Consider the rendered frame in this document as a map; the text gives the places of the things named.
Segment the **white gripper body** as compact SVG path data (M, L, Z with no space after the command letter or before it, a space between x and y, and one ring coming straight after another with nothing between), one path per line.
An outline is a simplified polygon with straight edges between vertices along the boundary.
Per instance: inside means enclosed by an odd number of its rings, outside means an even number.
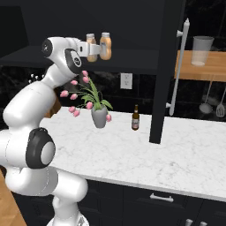
M88 55L99 55L101 53L101 46L93 43L88 44Z

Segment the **dark cabinet door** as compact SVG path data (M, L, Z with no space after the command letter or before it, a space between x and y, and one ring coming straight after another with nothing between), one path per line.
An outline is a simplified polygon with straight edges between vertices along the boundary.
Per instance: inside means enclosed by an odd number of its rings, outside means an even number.
M165 0L160 41L159 59L154 88L154 104L149 141L160 144L165 116L170 78L175 72L177 61L177 31L184 21L186 0Z

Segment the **brown beer bottle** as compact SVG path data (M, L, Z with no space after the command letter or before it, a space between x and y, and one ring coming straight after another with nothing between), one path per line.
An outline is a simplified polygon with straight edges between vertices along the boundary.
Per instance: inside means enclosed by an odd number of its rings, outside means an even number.
M139 105L136 104L134 106L134 112L132 114L132 129L134 131L137 131L139 129L139 111L138 111Z

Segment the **dark base cabinet front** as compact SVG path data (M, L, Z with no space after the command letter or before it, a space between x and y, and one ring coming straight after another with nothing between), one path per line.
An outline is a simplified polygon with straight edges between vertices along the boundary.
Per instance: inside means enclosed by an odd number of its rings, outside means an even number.
M90 226L123 226L123 186L88 182L87 196L79 203Z

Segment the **amber jar with tan lid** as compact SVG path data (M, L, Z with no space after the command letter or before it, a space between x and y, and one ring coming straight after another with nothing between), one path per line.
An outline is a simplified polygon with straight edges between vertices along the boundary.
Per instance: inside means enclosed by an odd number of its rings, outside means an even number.
M96 44L96 40L94 38L94 34L87 34L87 42L88 43L92 43L92 44ZM88 62L95 62L97 60L97 55L89 55L87 57L87 61Z

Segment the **large amber jar, tan lid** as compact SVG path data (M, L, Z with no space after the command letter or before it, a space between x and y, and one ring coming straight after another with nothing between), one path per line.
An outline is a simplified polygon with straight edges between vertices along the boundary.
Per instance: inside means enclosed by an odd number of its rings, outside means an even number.
M100 39L101 52L100 57L102 60L111 59L111 39L110 33L103 32Z

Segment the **grey vase with pink tulips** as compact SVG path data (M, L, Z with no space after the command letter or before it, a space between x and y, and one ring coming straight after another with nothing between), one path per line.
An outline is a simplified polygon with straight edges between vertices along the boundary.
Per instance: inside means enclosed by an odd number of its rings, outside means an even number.
M97 90L94 82L88 76L88 72L83 71L82 75L82 80L84 83L88 84L88 87L73 79L71 84L79 86L80 90L78 92L64 90L60 93L60 97L69 97L71 101L76 101L80 98L83 103L77 106L71 106L69 111L75 117L78 117L82 109L88 109L91 111L91 117L95 127L98 129L104 128L106 123L111 121L109 109L113 109L113 107L107 100L102 98L102 92Z

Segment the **brown wooden block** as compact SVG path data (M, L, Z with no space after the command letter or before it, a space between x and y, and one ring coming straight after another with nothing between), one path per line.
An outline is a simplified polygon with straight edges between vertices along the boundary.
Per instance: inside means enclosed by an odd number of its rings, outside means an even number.
M58 100L58 97L56 97L56 101L53 105L53 107L45 114L46 118L51 118L53 115L55 115L59 110L61 109L61 103Z

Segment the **clear glass cup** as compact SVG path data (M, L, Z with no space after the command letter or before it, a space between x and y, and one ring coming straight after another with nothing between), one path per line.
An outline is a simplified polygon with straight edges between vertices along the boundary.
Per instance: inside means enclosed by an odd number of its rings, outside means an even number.
M215 38L211 36L194 36L192 44L192 65L204 66Z

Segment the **grey hanging spatula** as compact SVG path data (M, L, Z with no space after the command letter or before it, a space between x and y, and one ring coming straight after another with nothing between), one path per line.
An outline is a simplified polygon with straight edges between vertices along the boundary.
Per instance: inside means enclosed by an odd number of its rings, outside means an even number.
M224 99L225 94L226 94L226 87L224 88L224 92L223 92L223 95L222 95L222 101L223 101L223 99ZM216 108L216 115L217 115L218 117L224 117L224 115L225 115L225 108L224 108L222 102L220 102L220 103L217 105L217 108Z

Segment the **dark drawer front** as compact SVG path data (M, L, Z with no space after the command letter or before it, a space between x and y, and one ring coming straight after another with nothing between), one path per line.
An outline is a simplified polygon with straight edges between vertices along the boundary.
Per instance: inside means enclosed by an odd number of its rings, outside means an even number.
M151 200L149 196L171 196L174 202ZM203 200L195 197L159 192L148 189L124 187L124 226L185 226L187 219L196 223Z
M203 221L207 223L207 226L226 226L226 202L205 200Z

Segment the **dark wall cabinet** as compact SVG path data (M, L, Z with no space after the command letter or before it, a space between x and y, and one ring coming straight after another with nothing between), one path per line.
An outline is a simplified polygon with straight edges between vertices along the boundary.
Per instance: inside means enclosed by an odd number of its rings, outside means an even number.
M110 33L112 57L94 63L93 72L154 74L162 36L164 0L0 0L0 64L44 68L41 52L52 36Z

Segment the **white wall socket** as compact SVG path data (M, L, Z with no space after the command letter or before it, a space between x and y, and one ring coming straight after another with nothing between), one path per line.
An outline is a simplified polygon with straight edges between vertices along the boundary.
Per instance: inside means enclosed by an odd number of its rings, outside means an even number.
M132 74L121 73L120 74L120 88L121 89L132 89Z

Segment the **wooden wall shelf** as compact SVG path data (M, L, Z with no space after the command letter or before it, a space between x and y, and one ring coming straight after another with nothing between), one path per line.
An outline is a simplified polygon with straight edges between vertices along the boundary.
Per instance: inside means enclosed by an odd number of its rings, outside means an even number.
M204 66L192 65L192 52L184 52L180 79L226 82L226 52L210 51Z

